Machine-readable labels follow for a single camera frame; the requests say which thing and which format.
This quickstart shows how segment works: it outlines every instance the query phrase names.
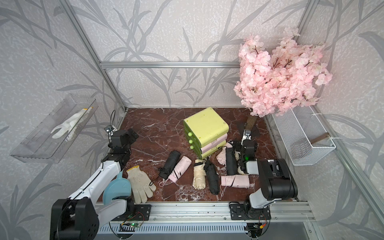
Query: plastic drawer unit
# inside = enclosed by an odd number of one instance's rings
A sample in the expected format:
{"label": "plastic drawer unit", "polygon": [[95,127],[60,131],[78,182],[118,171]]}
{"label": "plastic drawer unit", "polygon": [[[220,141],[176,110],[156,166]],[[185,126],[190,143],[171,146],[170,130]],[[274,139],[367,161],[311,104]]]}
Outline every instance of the plastic drawer unit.
{"label": "plastic drawer unit", "polygon": [[211,155],[226,143],[229,126],[212,108],[184,119],[183,125],[185,137],[200,159]]}

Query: marble floor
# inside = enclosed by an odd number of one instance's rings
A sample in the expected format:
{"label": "marble floor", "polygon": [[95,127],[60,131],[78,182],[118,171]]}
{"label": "marble floor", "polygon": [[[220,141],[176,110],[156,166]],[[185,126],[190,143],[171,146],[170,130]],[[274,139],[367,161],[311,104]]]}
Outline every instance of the marble floor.
{"label": "marble floor", "polygon": [[[182,120],[201,111],[203,108],[156,108],[156,109],[129,109],[121,129],[133,128],[139,138],[131,146],[131,159],[124,168],[123,176],[127,177],[125,170],[140,165],[140,169],[147,173],[150,179],[156,179],[158,168],[162,167],[172,150],[179,151],[182,155],[189,157],[194,163],[196,155],[189,149],[189,143],[184,136]],[[228,123],[229,139],[240,139],[237,124],[246,122],[249,110],[245,108],[215,108],[215,111]],[[271,159],[276,157],[270,135],[266,128],[264,119],[258,118],[254,135],[258,143],[256,158]],[[226,175],[224,165],[216,160],[215,152],[211,157],[212,163],[216,165],[219,176]],[[154,181],[157,189],[154,196],[148,201],[243,201],[245,197],[260,188],[257,175],[250,175],[250,188],[238,189],[227,187],[224,196],[213,195],[207,187],[203,190],[195,190],[192,187],[193,164],[189,166],[184,175],[176,182],[168,181],[163,187],[159,186],[162,181],[158,178]]]}

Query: blue dustpan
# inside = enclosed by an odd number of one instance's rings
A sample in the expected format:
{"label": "blue dustpan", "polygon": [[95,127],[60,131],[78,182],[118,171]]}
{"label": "blue dustpan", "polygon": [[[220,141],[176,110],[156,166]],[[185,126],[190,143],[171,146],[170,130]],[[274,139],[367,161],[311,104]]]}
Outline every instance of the blue dustpan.
{"label": "blue dustpan", "polygon": [[116,179],[108,184],[103,193],[103,204],[108,205],[116,197],[130,197],[132,192],[131,183],[122,177],[119,172]]}

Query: pink flower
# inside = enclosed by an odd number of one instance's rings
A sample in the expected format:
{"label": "pink flower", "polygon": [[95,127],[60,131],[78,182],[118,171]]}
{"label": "pink flower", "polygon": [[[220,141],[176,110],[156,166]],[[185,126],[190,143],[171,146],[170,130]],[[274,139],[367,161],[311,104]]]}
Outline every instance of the pink flower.
{"label": "pink flower", "polygon": [[292,39],[297,30],[286,29],[286,36],[272,55],[263,51],[259,36],[250,36],[240,46],[240,81],[234,87],[237,96],[251,115],[263,117],[278,111],[284,114],[295,106],[317,103],[315,84],[328,84],[332,79],[319,63],[324,45],[297,45]]}
{"label": "pink flower", "polygon": [[303,68],[304,65],[306,65],[309,61],[309,58],[298,58],[296,61],[295,61],[295,67],[297,69],[300,69],[300,68]]}

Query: patterned wallpaper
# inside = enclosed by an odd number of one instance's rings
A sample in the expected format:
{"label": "patterned wallpaper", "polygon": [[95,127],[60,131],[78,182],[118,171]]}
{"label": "patterned wallpaper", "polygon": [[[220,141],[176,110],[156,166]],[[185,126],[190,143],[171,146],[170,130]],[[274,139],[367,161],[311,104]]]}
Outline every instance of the patterned wallpaper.
{"label": "patterned wallpaper", "polygon": [[[328,45],[323,61],[333,80],[318,90],[318,108],[384,197],[383,23],[384,1],[322,1],[300,41]],[[383,226],[334,153],[293,169],[325,239],[384,239]]]}
{"label": "patterned wallpaper", "polygon": [[[49,238],[52,204],[98,167],[108,142],[103,128],[121,109],[57,8],[55,1],[0,2],[0,239]],[[38,164],[9,156],[68,93],[94,97],[99,108],[63,159]]]}
{"label": "patterned wallpaper", "polygon": [[[70,0],[102,61],[237,61],[243,38],[272,50],[307,0]],[[238,69],[110,69],[129,106],[241,106]]]}

